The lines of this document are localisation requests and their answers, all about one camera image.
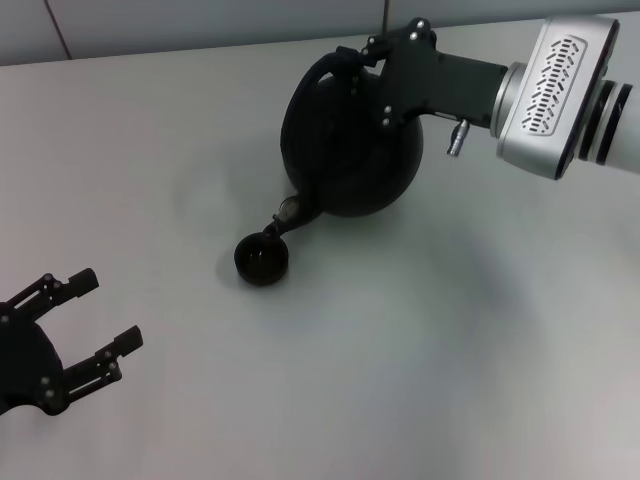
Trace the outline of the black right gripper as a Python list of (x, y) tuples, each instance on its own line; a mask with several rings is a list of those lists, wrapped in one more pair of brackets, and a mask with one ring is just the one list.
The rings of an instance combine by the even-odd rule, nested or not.
[(428, 21), (370, 36), (360, 49), (339, 46), (336, 53), (356, 65), (375, 67), (380, 76), (351, 67), (348, 119), (393, 128), (420, 115), (443, 114), (474, 126), (490, 126), (504, 65), (445, 54)]

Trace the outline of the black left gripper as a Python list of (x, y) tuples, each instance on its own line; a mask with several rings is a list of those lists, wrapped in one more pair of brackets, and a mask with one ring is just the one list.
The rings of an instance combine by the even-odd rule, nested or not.
[(33, 406), (56, 416), (68, 408), (65, 397), (80, 400), (122, 378), (118, 358), (143, 345), (138, 326), (116, 336), (90, 358), (63, 370), (53, 344), (35, 321), (98, 287), (91, 268), (67, 282), (46, 273), (9, 303), (1, 303), (1, 414)]

